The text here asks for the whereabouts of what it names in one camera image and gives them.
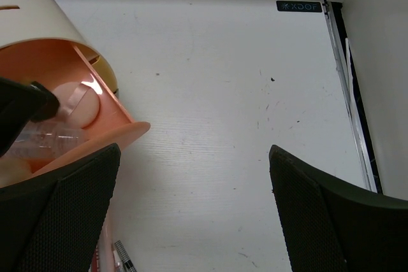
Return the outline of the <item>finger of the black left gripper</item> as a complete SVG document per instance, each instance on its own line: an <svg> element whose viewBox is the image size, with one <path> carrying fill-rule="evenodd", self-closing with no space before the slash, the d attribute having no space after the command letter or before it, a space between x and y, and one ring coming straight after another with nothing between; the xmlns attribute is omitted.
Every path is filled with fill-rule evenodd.
<svg viewBox="0 0 408 272"><path fill-rule="evenodd" d="M42 84L23 85L1 78L1 155L8 151L28 122L54 118L59 107L58 98Z"/></svg>

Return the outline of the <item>orange plastic drawer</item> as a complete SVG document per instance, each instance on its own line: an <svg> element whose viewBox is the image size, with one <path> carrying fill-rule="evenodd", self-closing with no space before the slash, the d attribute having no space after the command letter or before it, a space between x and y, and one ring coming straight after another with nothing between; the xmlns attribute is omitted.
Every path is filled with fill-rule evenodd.
<svg viewBox="0 0 408 272"><path fill-rule="evenodd" d="M43 39L1 49L1 185L65 166L149 130L121 105L74 44Z"/></svg>

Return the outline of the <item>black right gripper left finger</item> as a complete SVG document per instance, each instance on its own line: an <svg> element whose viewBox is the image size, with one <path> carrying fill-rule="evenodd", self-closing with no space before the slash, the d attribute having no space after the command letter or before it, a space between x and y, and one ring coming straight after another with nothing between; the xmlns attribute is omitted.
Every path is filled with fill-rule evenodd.
<svg viewBox="0 0 408 272"><path fill-rule="evenodd" d="M88 271L120 156L113 143L1 188L1 271Z"/></svg>

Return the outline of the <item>round pink powder puff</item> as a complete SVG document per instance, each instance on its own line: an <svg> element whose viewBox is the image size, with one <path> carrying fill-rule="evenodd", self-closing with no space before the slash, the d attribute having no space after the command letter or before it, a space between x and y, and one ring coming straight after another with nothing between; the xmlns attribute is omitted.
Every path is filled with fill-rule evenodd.
<svg viewBox="0 0 408 272"><path fill-rule="evenodd" d="M68 82L56 87L52 93L60 104L57 120L82 129L98 116L100 99L91 87L79 82Z"/></svg>

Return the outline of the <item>beige makeup sponge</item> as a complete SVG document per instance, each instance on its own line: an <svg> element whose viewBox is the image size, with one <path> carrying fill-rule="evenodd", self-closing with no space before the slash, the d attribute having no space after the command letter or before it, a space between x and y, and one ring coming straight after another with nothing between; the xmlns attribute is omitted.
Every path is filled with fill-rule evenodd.
<svg viewBox="0 0 408 272"><path fill-rule="evenodd" d="M28 162L15 157L1 158L1 188L28 179L31 167Z"/></svg>

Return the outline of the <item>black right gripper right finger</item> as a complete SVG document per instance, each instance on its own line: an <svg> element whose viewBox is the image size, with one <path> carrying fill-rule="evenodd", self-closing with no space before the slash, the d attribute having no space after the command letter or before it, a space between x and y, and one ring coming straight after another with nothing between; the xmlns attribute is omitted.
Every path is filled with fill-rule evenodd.
<svg viewBox="0 0 408 272"><path fill-rule="evenodd" d="M277 145L269 160L292 271L407 271L407 201L343 181Z"/></svg>

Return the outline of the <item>clear plastic tube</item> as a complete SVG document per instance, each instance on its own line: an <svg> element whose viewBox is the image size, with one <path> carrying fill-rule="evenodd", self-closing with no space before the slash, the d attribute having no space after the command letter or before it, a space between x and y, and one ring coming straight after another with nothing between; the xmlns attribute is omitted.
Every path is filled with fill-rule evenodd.
<svg viewBox="0 0 408 272"><path fill-rule="evenodd" d="M21 159L56 159L87 140L85 131L62 122L29 122L17 136L6 156Z"/></svg>

